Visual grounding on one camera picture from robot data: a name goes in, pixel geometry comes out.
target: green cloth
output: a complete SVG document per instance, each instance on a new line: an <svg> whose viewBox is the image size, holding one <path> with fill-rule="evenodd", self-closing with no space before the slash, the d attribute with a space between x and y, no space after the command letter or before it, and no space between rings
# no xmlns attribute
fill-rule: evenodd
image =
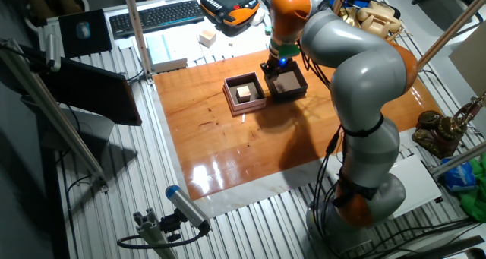
<svg viewBox="0 0 486 259"><path fill-rule="evenodd" d="M476 177L477 187L459 194L461 206L477 221L486 222L486 153L482 154L481 162L475 159L469 160L469 162Z"/></svg>

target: wooden cube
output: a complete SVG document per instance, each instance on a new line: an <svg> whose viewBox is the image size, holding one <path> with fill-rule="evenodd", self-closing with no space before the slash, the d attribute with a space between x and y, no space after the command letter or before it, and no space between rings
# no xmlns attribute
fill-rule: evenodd
<svg viewBox="0 0 486 259"><path fill-rule="evenodd" d="M199 34L199 43L210 48L216 42L216 32L205 30Z"/></svg>
<svg viewBox="0 0 486 259"><path fill-rule="evenodd" d="M236 88L236 99L238 103L246 103L250 101L251 93L248 86Z"/></svg>

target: open box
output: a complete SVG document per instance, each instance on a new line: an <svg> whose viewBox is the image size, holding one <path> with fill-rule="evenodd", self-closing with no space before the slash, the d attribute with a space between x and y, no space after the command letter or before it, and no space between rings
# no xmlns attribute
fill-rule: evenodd
<svg viewBox="0 0 486 259"><path fill-rule="evenodd" d="M275 101L294 100L305 96L307 93L307 81L305 81L297 62L293 60L288 61L287 66L277 77L268 78L268 75L265 74L265 82Z"/></svg>
<svg viewBox="0 0 486 259"><path fill-rule="evenodd" d="M243 86L248 86L251 93L250 100L246 103L239 103L236 98L236 89ZM227 77L222 86L222 90L228 101L232 115L240 115L246 112L262 109L267 102L265 92L261 87L255 72L235 77Z"/></svg>

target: blue light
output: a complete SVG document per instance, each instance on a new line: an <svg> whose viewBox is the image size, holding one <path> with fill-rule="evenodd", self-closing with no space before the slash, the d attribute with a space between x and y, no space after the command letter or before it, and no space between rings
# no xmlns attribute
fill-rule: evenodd
<svg viewBox="0 0 486 259"><path fill-rule="evenodd" d="M287 64L287 59L286 58L281 58L279 60L280 67L285 66L286 64Z"/></svg>

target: brass figurine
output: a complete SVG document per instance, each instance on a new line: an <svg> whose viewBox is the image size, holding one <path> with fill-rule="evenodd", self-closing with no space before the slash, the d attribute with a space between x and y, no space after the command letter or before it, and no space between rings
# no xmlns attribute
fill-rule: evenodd
<svg viewBox="0 0 486 259"><path fill-rule="evenodd" d="M452 156L467 131L467 124L486 103L486 93L472 97L453 117L444 117L439 112L425 111L418 117L413 141L438 159Z"/></svg>

